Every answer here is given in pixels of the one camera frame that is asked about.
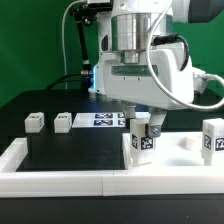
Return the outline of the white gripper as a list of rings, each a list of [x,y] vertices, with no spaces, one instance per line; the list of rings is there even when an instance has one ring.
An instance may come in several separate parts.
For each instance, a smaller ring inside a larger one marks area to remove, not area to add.
[[[150,59],[163,86],[178,100],[191,103],[194,98],[191,61],[184,70],[180,70],[184,62],[184,47],[157,47],[150,52]],[[151,138],[161,135],[166,110],[183,109],[157,86],[148,69],[145,53],[141,54],[137,64],[122,63],[119,53],[103,53],[96,66],[96,89],[109,98],[127,101],[122,103],[126,119],[136,117],[136,104],[157,107],[149,110],[148,135]]]

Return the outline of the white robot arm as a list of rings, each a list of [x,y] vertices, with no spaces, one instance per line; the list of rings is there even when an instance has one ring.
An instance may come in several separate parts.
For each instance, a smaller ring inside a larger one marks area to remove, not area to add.
[[[224,11],[224,0],[87,0],[99,28],[99,60],[92,92],[120,100],[127,123],[135,107],[145,105],[150,118],[143,127],[158,137],[169,110],[211,111],[193,103],[210,80],[224,79],[192,66],[189,45],[173,31],[175,22],[208,23]]]

